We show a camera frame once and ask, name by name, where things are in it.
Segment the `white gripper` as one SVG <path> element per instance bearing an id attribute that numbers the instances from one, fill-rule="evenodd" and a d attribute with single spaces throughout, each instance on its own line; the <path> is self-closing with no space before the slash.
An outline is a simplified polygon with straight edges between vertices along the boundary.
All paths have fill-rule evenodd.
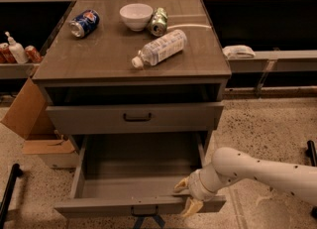
<path id="1" fill-rule="evenodd" d="M 181 212 L 182 217 L 196 214 L 203 207 L 202 201 L 211 200 L 221 188 L 221 181 L 212 165 L 193 172 L 174 186 L 175 193 L 189 189 L 190 195 Z"/>

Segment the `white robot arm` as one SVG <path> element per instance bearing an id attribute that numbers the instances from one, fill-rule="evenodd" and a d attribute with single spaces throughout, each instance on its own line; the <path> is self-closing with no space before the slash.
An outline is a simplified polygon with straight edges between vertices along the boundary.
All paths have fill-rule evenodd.
<path id="1" fill-rule="evenodd" d="M 243 179 L 253 179 L 317 205 L 317 168 L 253 158 L 229 147 L 217 149 L 211 162 L 183 178 L 175 192 L 189 191 L 182 217 L 198 213 L 217 192 Z"/>

